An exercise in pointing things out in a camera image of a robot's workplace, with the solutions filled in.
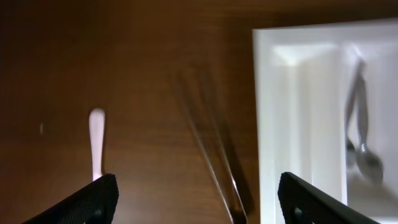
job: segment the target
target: metal spoon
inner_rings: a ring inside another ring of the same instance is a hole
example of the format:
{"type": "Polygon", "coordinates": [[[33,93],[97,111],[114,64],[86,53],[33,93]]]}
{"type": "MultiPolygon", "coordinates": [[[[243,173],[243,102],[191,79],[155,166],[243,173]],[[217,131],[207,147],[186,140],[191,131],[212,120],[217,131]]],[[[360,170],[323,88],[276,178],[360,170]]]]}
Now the metal spoon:
{"type": "Polygon", "coordinates": [[[381,184],[383,180],[383,164],[380,158],[368,149],[366,139],[368,135],[368,104],[366,102],[366,84],[363,79],[364,62],[359,61],[358,85],[356,88],[357,125],[359,134],[359,148],[356,151],[356,162],[362,175],[373,184],[381,184]]]}

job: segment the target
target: pink utensil handle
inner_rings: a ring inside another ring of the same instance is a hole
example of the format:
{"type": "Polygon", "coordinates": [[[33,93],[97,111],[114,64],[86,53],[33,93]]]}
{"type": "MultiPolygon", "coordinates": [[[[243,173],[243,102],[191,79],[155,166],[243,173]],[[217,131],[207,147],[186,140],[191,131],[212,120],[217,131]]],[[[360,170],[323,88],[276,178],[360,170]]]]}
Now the pink utensil handle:
{"type": "Polygon", "coordinates": [[[93,181],[102,176],[102,147],[105,129],[105,112],[93,109],[88,118],[90,129],[91,157],[93,160],[93,181]]]}

